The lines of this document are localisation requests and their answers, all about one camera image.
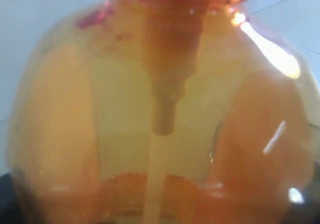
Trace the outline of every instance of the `glass bottle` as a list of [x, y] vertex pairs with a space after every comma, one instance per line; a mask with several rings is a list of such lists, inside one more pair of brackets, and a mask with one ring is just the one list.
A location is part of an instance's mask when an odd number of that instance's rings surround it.
[[42, 38], [8, 149], [29, 223], [316, 218], [317, 87], [243, 1], [108, 0]]

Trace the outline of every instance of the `transparent glass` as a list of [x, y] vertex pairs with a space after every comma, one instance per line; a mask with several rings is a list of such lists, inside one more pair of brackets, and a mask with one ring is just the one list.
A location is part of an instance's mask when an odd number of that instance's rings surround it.
[[242, 0], [108, 0], [39, 42], [8, 161], [32, 224], [312, 223], [319, 94]]

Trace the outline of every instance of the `glass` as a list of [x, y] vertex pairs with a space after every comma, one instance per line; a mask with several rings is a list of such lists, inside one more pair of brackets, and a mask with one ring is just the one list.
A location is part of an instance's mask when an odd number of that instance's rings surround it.
[[29, 223], [316, 218], [318, 89], [243, 1], [108, 0], [44, 36], [9, 136]]

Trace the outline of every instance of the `orange glass container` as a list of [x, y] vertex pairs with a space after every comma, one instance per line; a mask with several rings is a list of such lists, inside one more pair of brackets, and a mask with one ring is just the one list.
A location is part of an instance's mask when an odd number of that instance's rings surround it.
[[108, 0], [43, 37], [9, 134], [28, 223], [316, 218], [317, 87], [243, 1]]

